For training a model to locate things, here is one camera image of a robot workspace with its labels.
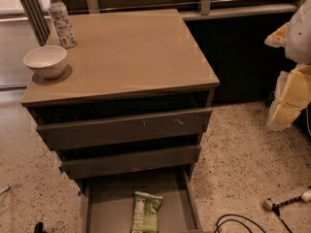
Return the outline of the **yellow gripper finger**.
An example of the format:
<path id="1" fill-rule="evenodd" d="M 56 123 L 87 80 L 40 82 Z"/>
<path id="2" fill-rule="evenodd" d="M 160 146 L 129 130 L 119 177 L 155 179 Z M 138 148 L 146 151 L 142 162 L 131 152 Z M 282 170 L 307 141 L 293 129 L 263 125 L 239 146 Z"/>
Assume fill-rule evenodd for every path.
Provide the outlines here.
<path id="1" fill-rule="evenodd" d="M 271 131 L 289 128 L 311 103 L 311 65 L 297 64 L 277 79 L 266 126 Z"/>
<path id="2" fill-rule="evenodd" d="M 283 48 L 286 42 L 286 34 L 288 31 L 288 23 L 286 22 L 281 27 L 279 27 L 276 31 L 272 34 L 268 35 L 264 40 L 264 43 L 267 46 L 273 48 Z"/>

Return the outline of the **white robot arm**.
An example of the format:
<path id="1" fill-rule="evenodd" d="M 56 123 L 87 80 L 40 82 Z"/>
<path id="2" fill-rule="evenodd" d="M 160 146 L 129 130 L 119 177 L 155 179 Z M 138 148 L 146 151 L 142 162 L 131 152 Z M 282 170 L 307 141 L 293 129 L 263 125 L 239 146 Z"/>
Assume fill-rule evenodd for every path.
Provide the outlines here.
<path id="1" fill-rule="evenodd" d="M 264 43 L 284 48 L 285 56 L 296 64 L 290 72 L 280 73 L 266 121 L 269 130 L 283 131 L 311 103 L 311 0 L 305 0 L 291 20 Z"/>

